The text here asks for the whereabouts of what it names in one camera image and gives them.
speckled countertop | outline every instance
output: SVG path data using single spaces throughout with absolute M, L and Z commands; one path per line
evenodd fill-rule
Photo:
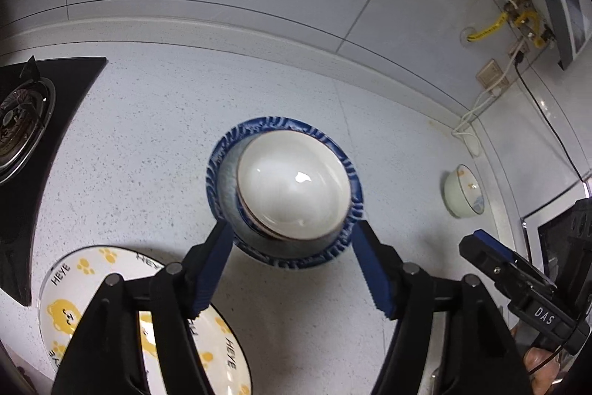
M 174 45 L 56 45 L 4 63 L 31 54 L 109 60 L 66 133 L 43 195 L 34 305 L 24 308 L 0 292 L 0 339 L 47 376 L 53 369 L 36 303 L 48 268 L 91 244 L 164 262 L 182 258 L 214 224 L 204 186 L 212 147 L 249 118 L 297 118 L 331 136 L 356 165 L 378 236 L 433 275 L 459 279 L 474 271 L 458 255 L 458 241 L 478 228 L 495 234 L 489 207 L 458 220 L 443 204 L 448 171 L 475 167 L 463 143 L 444 125 L 376 94 L 269 61 Z M 214 303 L 235 330 L 261 395 L 370 393 L 394 327 L 374 308 L 351 249 L 301 272 L 234 249 Z M 426 373 L 438 356 L 434 342 Z

stove burner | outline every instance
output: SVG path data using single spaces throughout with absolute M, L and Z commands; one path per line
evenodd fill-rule
M 46 78 L 29 80 L 0 103 L 0 185 L 31 156 L 53 112 L 55 88 Z

yellow gas hose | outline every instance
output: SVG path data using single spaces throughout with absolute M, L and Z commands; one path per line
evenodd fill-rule
M 508 19 L 508 13 L 502 12 L 497 20 L 489 27 L 483 29 L 482 31 L 476 32 L 474 34 L 469 34 L 467 36 L 467 41 L 469 42 L 476 42 L 482 39 L 485 39 L 487 36 L 493 34 L 497 31 L 500 27 L 502 27 L 505 21 Z
M 540 36 L 541 31 L 541 19 L 539 17 L 538 12 L 533 10 L 524 11 L 521 15 L 519 15 L 516 20 L 514 21 L 514 26 L 520 27 L 523 21 L 526 19 L 532 21 L 532 30 L 535 33 L 534 39 L 532 39 L 532 44 L 535 45 L 536 48 L 541 49 L 545 46 L 545 41 Z

human hand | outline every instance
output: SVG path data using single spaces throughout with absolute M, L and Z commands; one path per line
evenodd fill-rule
M 524 365 L 528 371 L 536 368 L 539 363 L 543 363 L 551 355 L 547 350 L 542 348 L 529 348 L 524 355 Z M 559 373 L 559 362 L 555 359 L 551 360 L 545 366 L 542 366 L 532 375 L 532 393 L 534 395 L 545 395 L 547 390 L 551 388 L 551 384 Z

small white bowl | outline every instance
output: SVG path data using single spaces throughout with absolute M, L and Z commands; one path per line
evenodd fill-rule
M 459 218 L 483 214 L 485 201 L 477 178 L 464 164 L 459 164 L 444 183 L 446 206 Z
M 302 241 L 338 229 L 352 196 L 335 153 L 296 131 L 272 131 L 253 140 L 239 159 L 237 190 L 259 224 Z

